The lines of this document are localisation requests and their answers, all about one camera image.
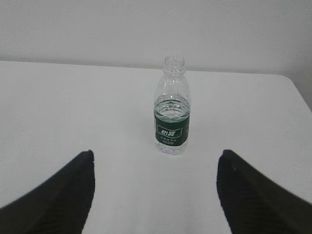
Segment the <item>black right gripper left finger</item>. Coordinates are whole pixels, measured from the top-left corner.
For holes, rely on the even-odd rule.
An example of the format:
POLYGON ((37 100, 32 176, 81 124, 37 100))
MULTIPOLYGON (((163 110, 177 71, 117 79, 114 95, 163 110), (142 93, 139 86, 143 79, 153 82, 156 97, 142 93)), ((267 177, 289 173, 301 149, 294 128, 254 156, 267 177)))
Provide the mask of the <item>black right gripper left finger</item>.
POLYGON ((95 193, 91 150, 81 152, 35 189, 0 209, 2 234, 80 234, 95 193))

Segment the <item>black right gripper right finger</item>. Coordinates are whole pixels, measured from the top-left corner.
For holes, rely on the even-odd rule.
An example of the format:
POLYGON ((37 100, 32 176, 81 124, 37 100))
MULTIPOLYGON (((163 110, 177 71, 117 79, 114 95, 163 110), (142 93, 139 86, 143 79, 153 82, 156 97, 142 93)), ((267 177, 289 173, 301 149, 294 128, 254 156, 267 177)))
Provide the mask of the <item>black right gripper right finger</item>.
POLYGON ((311 203, 279 186, 232 150, 218 160, 216 189, 233 234, 310 234, 311 203))

